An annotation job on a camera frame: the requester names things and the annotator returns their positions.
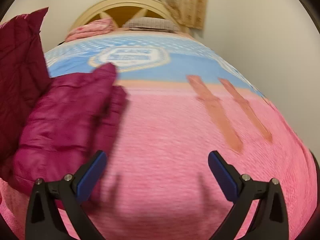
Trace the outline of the magenta puffer jacket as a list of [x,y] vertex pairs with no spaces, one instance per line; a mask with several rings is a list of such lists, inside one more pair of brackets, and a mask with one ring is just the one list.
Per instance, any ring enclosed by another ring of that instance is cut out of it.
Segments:
[[47,9],[1,25],[1,178],[29,195],[96,151],[110,152],[126,105],[114,64],[50,77],[40,39]]

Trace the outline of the pink and blue bedspread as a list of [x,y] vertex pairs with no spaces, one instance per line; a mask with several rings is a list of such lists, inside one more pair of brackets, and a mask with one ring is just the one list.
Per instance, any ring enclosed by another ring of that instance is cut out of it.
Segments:
[[241,174],[279,180],[290,239],[306,227],[318,204],[311,152],[271,101],[200,42],[129,31],[68,42],[45,57],[53,77],[112,62],[126,89],[89,211],[106,239],[208,239],[232,207],[208,166],[214,150]]

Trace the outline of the striped pillow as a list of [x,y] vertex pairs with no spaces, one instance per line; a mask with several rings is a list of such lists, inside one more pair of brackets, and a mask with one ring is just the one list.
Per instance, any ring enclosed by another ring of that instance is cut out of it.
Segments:
[[153,17],[140,17],[128,20],[122,26],[123,28],[129,28],[133,30],[154,30],[169,33],[178,33],[180,29],[170,20],[153,18]]

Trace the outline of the folded pink blanket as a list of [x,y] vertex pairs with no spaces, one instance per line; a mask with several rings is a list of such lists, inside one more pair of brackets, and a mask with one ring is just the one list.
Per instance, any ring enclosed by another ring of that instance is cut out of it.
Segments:
[[93,37],[97,35],[104,35],[113,32],[118,27],[111,18],[103,18],[100,20],[92,21],[86,25],[82,25],[72,29],[66,36],[65,42]]

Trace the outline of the cream wooden headboard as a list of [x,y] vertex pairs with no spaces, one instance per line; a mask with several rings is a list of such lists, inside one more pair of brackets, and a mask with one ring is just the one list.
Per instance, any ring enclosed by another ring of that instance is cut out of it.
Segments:
[[70,30],[94,20],[110,18],[120,28],[128,20],[141,17],[163,18],[179,27],[180,32],[190,33],[188,27],[178,23],[165,3],[158,0],[103,0],[85,10],[71,25]]

